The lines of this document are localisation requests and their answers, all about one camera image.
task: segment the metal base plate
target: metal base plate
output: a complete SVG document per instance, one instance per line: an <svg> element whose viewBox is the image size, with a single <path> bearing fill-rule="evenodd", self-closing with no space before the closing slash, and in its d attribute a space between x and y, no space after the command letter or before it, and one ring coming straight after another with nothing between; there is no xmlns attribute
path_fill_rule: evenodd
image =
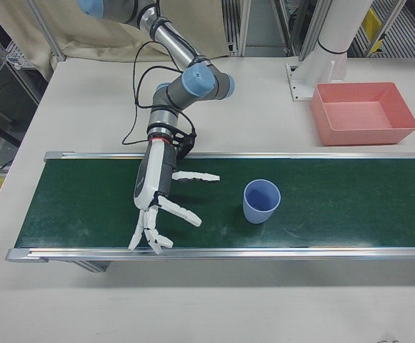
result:
<svg viewBox="0 0 415 343"><path fill-rule="evenodd" d="M312 100L315 88L307 86L301 80L293 80L291 75L296 70L297 66L292 66L290 63L286 64L286 76L290 85L291 97L293 101L308 101Z"/></svg>

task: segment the white table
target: white table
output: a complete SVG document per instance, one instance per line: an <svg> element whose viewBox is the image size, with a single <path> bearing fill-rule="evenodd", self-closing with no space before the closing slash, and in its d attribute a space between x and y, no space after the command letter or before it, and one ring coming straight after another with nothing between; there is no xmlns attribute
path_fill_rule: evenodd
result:
<svg viewBox="0 0 415 343"><path fill-rule="evenodd" d="M194 151L415 152L415 132L396 146L321 146L309 104L290 100L287 61L215 61L236 93L186 111ZM131 69L70 59L50 82L0 192L0 342L415 342L415 261L115 262L104 274L5 262L46 151L144 150L120 145L133 119ZM349 81L394 81L415 116L415 60L352 60L348 70ZM174 78L152 75L143 102ZM145 138L147 119L132 139Z"/></svg>

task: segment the beige curtain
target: beige curtain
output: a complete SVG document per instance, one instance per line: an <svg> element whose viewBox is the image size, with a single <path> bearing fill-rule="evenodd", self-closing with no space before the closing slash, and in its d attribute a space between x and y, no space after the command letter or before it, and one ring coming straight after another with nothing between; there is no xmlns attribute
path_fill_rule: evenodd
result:
<svg viewBox="0 0 415 343"><path fill-rule="evenodd" d="M102 61L133 61L149 40L138 29L84 14L76 0L36 0L65 55ZM209 58L228 54L221 0L162 0L161 12ZM0 24L46 79L53 72L51 50L26 0L0 0ZM142 61L167 60L158 48L145 49Z"/></svg>

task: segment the white robotic finger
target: white robotic finger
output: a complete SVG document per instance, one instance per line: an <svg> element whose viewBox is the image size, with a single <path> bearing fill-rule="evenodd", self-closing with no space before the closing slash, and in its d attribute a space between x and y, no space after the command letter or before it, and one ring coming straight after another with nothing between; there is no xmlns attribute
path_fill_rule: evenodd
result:
<svg viewBox="0 0 415 343"><path fill-rule="evenodd" d="M206 182L219 182L220 177L218 175L207 173L196 173L195 171L176 171L172 173L172 179L175 181L191 181L200 180Z"/></svg>
<svg viewBox="0 0 415 343"><path fill-rule="evenodd" d="M195 213L180 207L178 204L170 202L165 197L158 197L158 205L166 212L172 213L182 219L185 219L188 223L193 224L195 227L200 227L202 220Z"/></svg>
<svg viewBox="0 0 415 343"><path fill-rule="evenodd" d="M129 243L128 249L134 250L142 238L142 232L144 230L144 210L139 211L139 219L137 221L136 230L134 231L133 237L131 238L131 243Z"/></svg>
<svg viewBox="0 0 415 343"><path fill-rule="evenodd" d="M172 248L172 245L174 244L169 238L166 238L165 236L161 236L158 233L158 230L153 229L145 229L144 230L145 237L147 238L147 242L149 243L149 246L157 253L162 253L161 247L166 248Z"/></svg>

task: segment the green conveyor belt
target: green conveyor belt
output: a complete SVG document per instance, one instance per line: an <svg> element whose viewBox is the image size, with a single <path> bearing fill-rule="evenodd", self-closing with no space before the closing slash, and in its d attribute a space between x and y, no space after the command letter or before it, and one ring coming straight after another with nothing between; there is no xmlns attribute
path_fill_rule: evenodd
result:
<svg viewBox="0 0 415 343"><path fill-rule="evenodd" d="M127 247L139 163L48 160L15 247ZM179 168L221 182L172 182L170 199L203 219L196 228L160 211L157 229L174 247L415 247L415 159L186 159ZM282 195L259 225L242 214L252 179Z"/></svg>

